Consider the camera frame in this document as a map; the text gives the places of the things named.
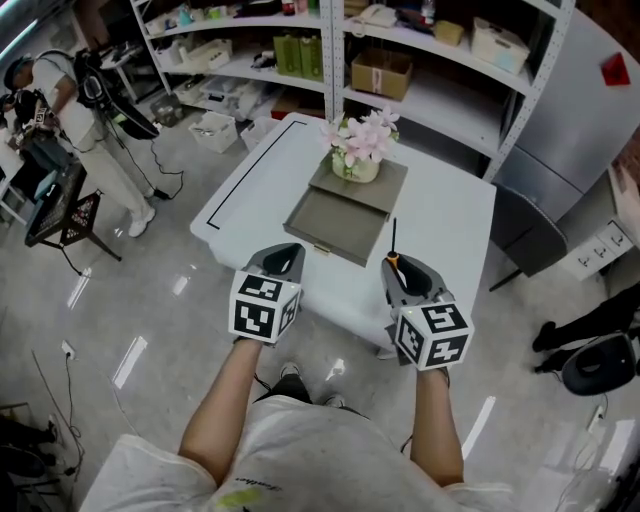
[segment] tray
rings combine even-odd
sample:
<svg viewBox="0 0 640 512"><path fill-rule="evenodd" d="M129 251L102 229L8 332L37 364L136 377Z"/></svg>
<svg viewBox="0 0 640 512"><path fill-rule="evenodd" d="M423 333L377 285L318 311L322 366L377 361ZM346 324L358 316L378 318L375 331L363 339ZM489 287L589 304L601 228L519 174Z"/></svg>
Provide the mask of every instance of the tray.
<svg viewBox="0 0 640 512"><path fill-rule="evenodd" d="M283 227L322 252L366 267L387 217L382 210L309 187Z"/></svg>
<svg viewBox="0 0 640 512"><path fill-rule="evenodd" d="M382 160L378 176L371 183L346 181L334 174L331 167L331 155L328 154L320 162L309 186L391 213L406 175L406 166Z"/></svg>

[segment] flower pot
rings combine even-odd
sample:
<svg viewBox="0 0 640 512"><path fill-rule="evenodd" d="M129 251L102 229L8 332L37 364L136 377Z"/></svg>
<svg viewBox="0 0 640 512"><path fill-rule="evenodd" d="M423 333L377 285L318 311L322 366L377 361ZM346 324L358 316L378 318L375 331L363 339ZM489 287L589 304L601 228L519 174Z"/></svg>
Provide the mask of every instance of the flower pot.
<svg viewBox="0 0 640 512"><path fill-rule="evenodd" d="M332 168L336 176L339 176L343 180L356 183L369 183L376 179L378 171L380 171L380 162L376 163L370 158L366 160L357 159L353 167L348 168L344 163L344 159L334 153Z"/></svg>

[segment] drawer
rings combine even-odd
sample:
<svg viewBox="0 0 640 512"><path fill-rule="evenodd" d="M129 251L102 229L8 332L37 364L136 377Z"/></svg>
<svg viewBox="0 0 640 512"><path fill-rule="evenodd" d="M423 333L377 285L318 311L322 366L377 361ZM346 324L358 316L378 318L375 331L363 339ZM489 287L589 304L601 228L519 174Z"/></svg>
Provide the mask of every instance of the drawer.
<svg viewBox="0 0 640 512"><path fill-rule="evenodd" d="M624 234L615 221L610 221L607 227L598 233L598 238L602 240L616 256L622 256L633 247L633 243L631 243L629 237Z"/></svg>
<svg viewBox="0 0 640 512"><path fill-rule="evenodd" d="M567 254L558 262L558 265L580 281L595 274L600 268L595 255L585 253L582 247L577 247Z"/></svg>
<svg viewBox="0 0 640 512"><path fill-rule="evenodd" d="M607 245L597 236L591 237L580 246L583 256L590 257L594 260L597 269L600 270L615 260L618 255L614 253Z"/></svg>

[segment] white table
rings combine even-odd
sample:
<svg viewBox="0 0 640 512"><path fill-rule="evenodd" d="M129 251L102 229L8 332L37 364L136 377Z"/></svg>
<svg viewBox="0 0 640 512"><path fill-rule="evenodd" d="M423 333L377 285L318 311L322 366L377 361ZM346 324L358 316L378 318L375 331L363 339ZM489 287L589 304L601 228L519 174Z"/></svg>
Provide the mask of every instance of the white table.
<svg viewBox="0 0 640 512"><path fill-rule="evenodd" d="M122 56L120 57L120 60L114 61L113 56L115 55L115 52L112 51L111 53L107 54L106 57L104 57L104 59L102 60L102 65L100 66L104 70L108 70L108 69L116 70L116 72L118 73L118 76L120 77L120 80L122 80L122 83L124 84L124 87L127 90L127 93L129 93L129 96L131 96L131 99L134 102L138 101L138 95L133 90L133 86L131 85L131 82L129 82L129 77L124 72L123 67L127 62L129 62L133 57L135 57L141 52L142 52L142 46L133 46L122 54Z"/></svg>
<svg viewBox="0 0 640 512"><path fill-rule="evenodd" d="M318 119L288 115L238 166L191 224L215 258L242 268L257 251L284 242L306 249L303 307L391 349L380 263L391 247L387 222L366 268L324 255L282 227L324 156ZM484 265L495 188L449 164L396 144L390 160L408 173L392 216L396 250L437 270L471 311Z"/></svg>

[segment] white box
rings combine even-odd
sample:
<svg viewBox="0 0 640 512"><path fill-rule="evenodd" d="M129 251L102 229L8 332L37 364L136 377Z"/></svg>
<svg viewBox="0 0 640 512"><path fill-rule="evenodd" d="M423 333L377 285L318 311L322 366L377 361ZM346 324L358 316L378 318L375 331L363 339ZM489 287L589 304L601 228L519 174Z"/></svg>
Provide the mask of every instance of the white box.
<svg viewBox="0 0 640 512"><path fill-rule="evenodd" d="M482 18L474 18L471 53L509 73L519 75L529 57L529 48L513 32Z"/></svg>
<svg viewBox="0 0 640 512"><path fill-rule="evenodd" d="M278 126L279 122L277 119L270 117L259 117L242 130L240 137L247 145L247 149L252 151L267 136L267 133Z"/></svg>
<svg viewBox="0 0 640 512"><path fill-rule="evenodd" d="M238 270L231 285L229 332L275 344L298 313L297 283Z"/></svg>
<svg viewBox="0 0 640 512"><path fill-rule="evenodd" d="M235 118L217 112L206 112L199 123L189 126L189 131L198 144L216 153L224 153L238 139Z"/></svg>
<svg viewBox="0 0 640 512"><path fill-rule="evenodd" d="M455 302L434 302L400 310L395 344L418 370L461 363L473 323Z"/></svg>
<svg viewBox="0 0 640 512"><path fill-rule="evenodd" d="M170 68L182 64L182 55L180 55L181 44L173 41L171 46L164 50L156 50L156 57L161 68Z"/></svg>
<svg viewBox="0 0 640 512"><path fill-rule="evenodd" d="M194 83L193 79L187 80L176 87L173 92L182 103L197 103L202 99L200 86L203 81L204 79L200 82Z"/></svg>

